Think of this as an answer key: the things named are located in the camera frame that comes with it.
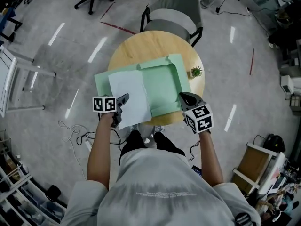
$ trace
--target wooden tabletop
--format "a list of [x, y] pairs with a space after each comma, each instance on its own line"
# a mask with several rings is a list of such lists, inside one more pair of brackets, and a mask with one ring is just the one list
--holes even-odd
[[[202, 97], [205, 88], [205, 71], [200, 57], [189, 43], [169, 32], [146, 31], [128, 38], [115, 50], [108, 70], [166, 57], [169, 54], [181, 54], [186, 71], [198, 66], [203, 70], [201, 77], [189, 80], [192, 93]], [[168, 125], [183, 119], [182, 111], [177, 111], [153, 117], [146, 123]]]

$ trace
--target sheet of paper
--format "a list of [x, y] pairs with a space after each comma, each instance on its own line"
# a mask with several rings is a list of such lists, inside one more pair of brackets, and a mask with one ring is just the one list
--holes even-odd
[[116, 72], [109, 75], [112, 94], [119, 98], [130, 95], [129, 100], [121, 107], [122, 121], [119, 129], [151, 120], [151, 108], [146, 97], [141, 71]]

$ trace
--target gray chair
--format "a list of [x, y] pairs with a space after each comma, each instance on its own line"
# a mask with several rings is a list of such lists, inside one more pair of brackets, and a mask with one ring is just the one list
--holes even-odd
[[[164, 19], [150, 20], [150, 13], [162, 8], [172, 9], [186, 14], [193, 21], [197, 30], [193, 34], [189, 34], [185, 28], [172, 21]], [[158, 0], [149, 7], [146, 7], [141, 18], [140, 32], [154, 30], [173, 33], [186, 40], [188, 43], [190, 43], [190, 40], [197, 35], [191, 45], [194, 46], [202, 37], [203, 32], [199, 0]]]

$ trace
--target man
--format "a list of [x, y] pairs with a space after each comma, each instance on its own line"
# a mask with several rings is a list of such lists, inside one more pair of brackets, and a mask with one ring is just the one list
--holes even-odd
[[87, 181], [76, 183], [62, 226], [234, 226], [239, 213], [261, 225], [237, 186], [224, 183], [209, 131], [199, 133], [202, 177], [162, 133], [154, 135], [157, 149], [150, 149], [132, 131], [120, 156], [117, 182], [109, 189], [112, 116], [100, 118]]
[[282, 199], [282, 204], [280, 205], [280, 210], [288, 216], [290, 216], [292, 211], [299, 206], [299, 201], [293, 202], [293, 198], [293, 194], [286, 193]]

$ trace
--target gray floor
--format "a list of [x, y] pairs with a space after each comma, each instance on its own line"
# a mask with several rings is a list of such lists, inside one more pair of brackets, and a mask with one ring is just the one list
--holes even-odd
[[[115, 0], [103, 22], [139, 32], [140, 17], [145, 6], [155, 0]], [[91, 109], [91, 97], [96, 96], [94, 75], [106, 71], [110, 57], [118, 45], [132, 36], [128, 32], [99, 23], [110, 4], [98, 0], [95, 13], [90, 16], [88, 4], [74, 9], [73, 0], [34, 0], [16, 10], [23, 26], [16, 33], [16, 41], [7, 44], [9, 49], [34, 57], [36, 66], [57, 73], [56, 78], [38, 74], [30, 89], [30, 74], [23, 94], [23, 104], [44, 104], [44, 111], [11, 113], [0, 118], [0, 127], [12, 138], [15, 154], [20, 154], [30, 173], [48, 187], [58, 186], [62, 200], [67, 202], [76, 181], [83, 180], [70, 142], [62, 142], [71, 131], [58, 126], [62, 120], [67, 126], [83, 125], [95, 131], [98, 118]], [[239, 15], [215, 15], [203, 10], [203, 37], [195, 46], [206, 73], [203, 99], [214, 112], [212, 138], [226, 180], [232, 169], [238, 166], [246, 149], [246, 143], [260, 134], [269, 133], [283, 137], [286, 154], [289, 155], [297, 131], [299, 118], [292, 115], [285, 95], [279, 86], [279, 73], [275, 53], [269, 48], [265, 32], [252, 17]], [[236, 0], [227, 0], [222, 11], [246, 13]], [[156, 16], [170, 18], [192, 30], [187, 18], [163, 11]], [[52, 46], [48, 42], [65, 23]], [[92, 63], [88, 59], [101, 39], [107, 38]], [[252, 75], [249, 75], [252, 50], [255, 49]], [[228, 132], [224, 130], [233, 107], [237, 105]], [[198, 138], [183, 122], [166, 126], [165, 135], [182, 148], [190, 158], [189, 147]], [[83, 143], [72, 142], [75, 153], [86, 173], [88, 150]], [[261, 144], [260, 138], [255, 141]], [[194, 148], [195, 159], [190, 163], [200, 167], [200, 151]], [[120, 151], [111, 146], [111, 185], [116, 180]]]

